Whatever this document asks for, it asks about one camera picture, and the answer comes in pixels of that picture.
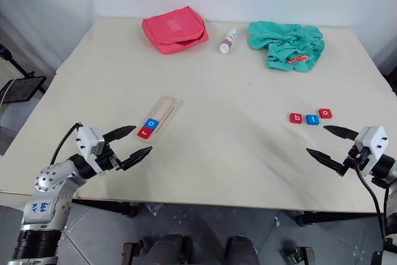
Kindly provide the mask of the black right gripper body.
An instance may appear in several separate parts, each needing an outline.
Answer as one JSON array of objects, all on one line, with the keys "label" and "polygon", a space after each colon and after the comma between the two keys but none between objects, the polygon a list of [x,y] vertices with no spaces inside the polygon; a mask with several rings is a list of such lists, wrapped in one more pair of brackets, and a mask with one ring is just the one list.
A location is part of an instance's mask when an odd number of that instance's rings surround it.
[{"label": "black right gripper body", "polygon": [[358,168],[359,171],[363,171],[369,162],[369,156],[370,149],[368,147],[365,146],[362,149],[359,149],[357,145],[353,145],[342,165],[346,169]]}]

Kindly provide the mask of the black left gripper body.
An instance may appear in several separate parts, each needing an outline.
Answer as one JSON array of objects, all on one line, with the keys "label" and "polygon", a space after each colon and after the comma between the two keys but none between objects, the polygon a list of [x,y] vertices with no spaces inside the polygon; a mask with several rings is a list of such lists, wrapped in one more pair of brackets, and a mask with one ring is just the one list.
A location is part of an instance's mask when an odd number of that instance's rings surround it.
[{"label": "black left gripper body", "polygon": [[118,140],[121,135],[117,131],[111,131],[104,135],[104,145],[101,154],[97,155],[95,162],[103,171],[109,171],[111,169],[120,170],[121,161],[117,158],[113,149],[110,147],[110,142]]}]

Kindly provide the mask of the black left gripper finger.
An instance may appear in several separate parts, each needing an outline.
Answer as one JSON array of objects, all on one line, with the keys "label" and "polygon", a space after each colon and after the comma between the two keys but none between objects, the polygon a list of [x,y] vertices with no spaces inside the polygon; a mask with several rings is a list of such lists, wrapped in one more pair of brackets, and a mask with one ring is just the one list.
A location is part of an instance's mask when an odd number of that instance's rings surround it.
[{"label": "black left gripper finger", "polygon": [[153,149],[152,146],[148,146],[146,148],[142,148],[130,155],[128,159],[125,161],[122,161],[120,163],[120,166],[118,167],[117,171],[123,170],[126,171],[130,168],[132,168],[134,165],[140,163],[145,159],[147,155],[149,155],[150,151]]},{"label": "black left gripper finger", "polygon": [[124,127],[116,128],[108,133],[108,141],[119,140],[127,135],[129,135],[132,131],[136,129],[134,125],[127,125]]}]

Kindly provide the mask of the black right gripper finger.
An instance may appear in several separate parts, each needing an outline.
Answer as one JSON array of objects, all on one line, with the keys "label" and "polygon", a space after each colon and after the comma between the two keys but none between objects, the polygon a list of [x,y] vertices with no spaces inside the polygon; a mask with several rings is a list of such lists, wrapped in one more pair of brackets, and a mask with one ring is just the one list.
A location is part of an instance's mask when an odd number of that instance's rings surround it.
[{"label": "black right gripper finger", "polygon": [[322,165],[328,167],[329,169],[332,169],[333,171],[335,171],[336,173],[338,173],[338,175],[340,176],[344,176],[345,173],[347,172],[347,168],[341,164],[338,163],[337,161],[334,161],[333,159],[331,159],[330,156],[318,151],[318,150],[313,150],[311,148],[306,148],[306,151],[319,163],[321,163]]},{"label": "black right gripper finger", "polygon": [[352,141],[354,141],[357,135],[359,134],[358,132],[355,132],[349,128],[340,127],[336,125],[324,125],[323,128],[339,138],[348,139]]}]

